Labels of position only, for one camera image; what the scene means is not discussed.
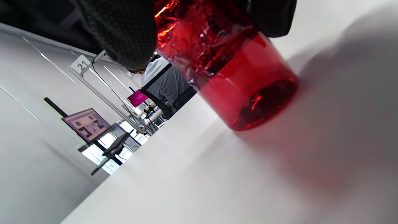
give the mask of pink screen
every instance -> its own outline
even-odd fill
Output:
[[[127,100],[129,100],[134,107],[139,106],[146,99],[148,99],[148,97],[141,93],[140,90],[137,90],[127,98]]]

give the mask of cable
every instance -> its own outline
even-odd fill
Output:
[[[123,105],[127,108],[127,111],[129,112],[129,114],[131,115],[131,118],[134,120],[134,122],[138,125],[138,122],[135,120],[134,115],[131,113],[131,111],[129,110],[128,106],[124,103],[124,101],[122,100],[122,98],[112,89],[112,87],[110,87],[110,85],[108,85],[106,83],[106,81],[98,74],[96,68],[94,67],[94,61],[91,62],[94,71],[96,72],[97,76],[105,83],[105,85],[108,86],[109,89],[112,90],[112,92],[120,99],[120,101],[123,103]]]
[[[136,147],[136,148],[139,148],[140,146],[138,146],[138,145],[129,145],[129,144],[127,144],[127,143],[125,143],[125,145],[128,145],[128,146],[130,146],[130,147]]]
[[[150,120],[150,118],[149,118],[149,116],[147,115],[146,116],[146,118],[148,119],[148,124],[151,124],[152,125],[152,127],[156,130],[156,127],[155,127],[155,125],[152,123],[152,121]]]

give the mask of white wall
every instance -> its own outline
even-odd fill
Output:
[[[90,176],[95,164],[77,151],[83,142],[44,97],[66,113],[93,107],[109,123],[120,119],[67,69],[76,59],[70,51],[32,43],[74,81],[22,38],[0,32],[0,223],[5,224],[59,223],[108,177],[104,171]]]

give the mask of bottle bottom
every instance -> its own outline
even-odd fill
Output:
[[[279,80],[253,94],[230,124],[236,131],[255,128],[282,110],[296,92],[295,80]]]

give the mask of black fabric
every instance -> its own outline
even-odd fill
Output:
[[[125,67],[145,70],[155,50],[154,0],[74,0],[86,27],[107,54]]]
[[[267,37],[282,37],[289,33],[297,0],[253,0],[251,18]]]
[[[113,60],[133,70],[145,69],[156,44],[155,0],[73,1]],[[266,36],[288,34],[297,0],[236,1]]]

